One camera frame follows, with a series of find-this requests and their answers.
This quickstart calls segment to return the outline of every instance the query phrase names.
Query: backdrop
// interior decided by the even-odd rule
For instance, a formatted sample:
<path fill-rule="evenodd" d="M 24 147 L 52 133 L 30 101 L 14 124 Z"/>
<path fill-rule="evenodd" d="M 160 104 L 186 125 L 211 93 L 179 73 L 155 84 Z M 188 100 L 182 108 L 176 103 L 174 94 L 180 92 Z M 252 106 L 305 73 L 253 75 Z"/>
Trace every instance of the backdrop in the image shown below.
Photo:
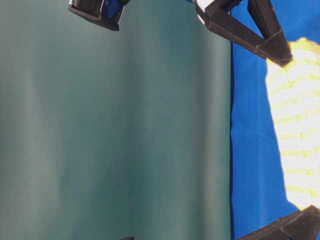
<path fill-rule="evenodd" d="M 230 43 L 186 1 L 120 32 L 0 7 L 0 239 L 230 238 Z"/>

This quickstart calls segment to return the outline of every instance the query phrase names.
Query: blue fabric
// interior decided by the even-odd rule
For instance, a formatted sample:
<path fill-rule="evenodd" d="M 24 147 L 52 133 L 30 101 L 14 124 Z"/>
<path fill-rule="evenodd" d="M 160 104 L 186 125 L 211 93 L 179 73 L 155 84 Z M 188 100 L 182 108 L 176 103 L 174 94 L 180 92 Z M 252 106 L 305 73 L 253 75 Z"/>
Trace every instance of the blue fabric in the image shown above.
<path fill-rule="evenodd" d="M 306 37 L 320 44 L 319 0 L 271 2 L 288 41 Z M 232 15 L 258 33 L 247 6 L 248 0 L 244 0 L 232 10 Z M 297 208 L 286 199 L 265 85 L 266 61 L 236 44 L 233 61 L 232 208 L 237 239 Z"/>
<path fill-rule="evenodd" d="M 102 15 L 112 19 L 123 7 L 118 0 L 105 0 L 102 6 Z"/>

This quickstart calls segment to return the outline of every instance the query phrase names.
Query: blue cloth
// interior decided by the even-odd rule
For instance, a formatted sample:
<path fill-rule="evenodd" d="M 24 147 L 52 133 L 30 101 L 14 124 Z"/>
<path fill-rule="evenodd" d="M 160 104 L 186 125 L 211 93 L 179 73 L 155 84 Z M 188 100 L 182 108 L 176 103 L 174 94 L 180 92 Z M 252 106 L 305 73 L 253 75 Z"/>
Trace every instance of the blue cloth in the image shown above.
<path fill-rule="evenodd" d="M 102 6 L 102 15 L 112 19 L 123 7 L 118 0 L 105 0 Z"/>
<path fill-rule="evenodd" d="M 319 0 L 271 0 L 288 41 L 320 43 Z M 259 32 L 248 0 L 232 16 Z M 280 153 L 268 103 L 266 61 L 233 44 L 232 210 L 235 239 L 287 216 L 297 208 L 286 199 Z"/>

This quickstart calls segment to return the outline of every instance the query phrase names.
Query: striped cloth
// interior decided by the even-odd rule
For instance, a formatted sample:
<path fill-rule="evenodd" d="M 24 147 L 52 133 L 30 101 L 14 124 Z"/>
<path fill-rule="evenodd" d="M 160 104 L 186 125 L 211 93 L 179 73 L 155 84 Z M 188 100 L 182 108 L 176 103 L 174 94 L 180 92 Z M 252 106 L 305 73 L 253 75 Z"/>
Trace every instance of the striped cloth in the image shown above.
<path fill-rule="evenodd" d="M 290 43 L 293 61 L 267 60 L 266 87 L 288 201 L 320 208 L 320 46 Z"/>

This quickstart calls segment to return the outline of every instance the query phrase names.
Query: teal fabric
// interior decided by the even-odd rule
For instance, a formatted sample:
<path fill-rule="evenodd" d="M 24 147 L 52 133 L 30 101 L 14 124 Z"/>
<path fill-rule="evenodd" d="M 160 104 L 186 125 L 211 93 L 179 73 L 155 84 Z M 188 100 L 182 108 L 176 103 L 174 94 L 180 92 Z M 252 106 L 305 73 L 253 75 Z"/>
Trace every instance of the teal fabric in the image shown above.
<path fill-rule="evenodd" d="M 229 239 L 230 43 L 183 1 L 67 7 L 1 1 L 0 239 Z"/>

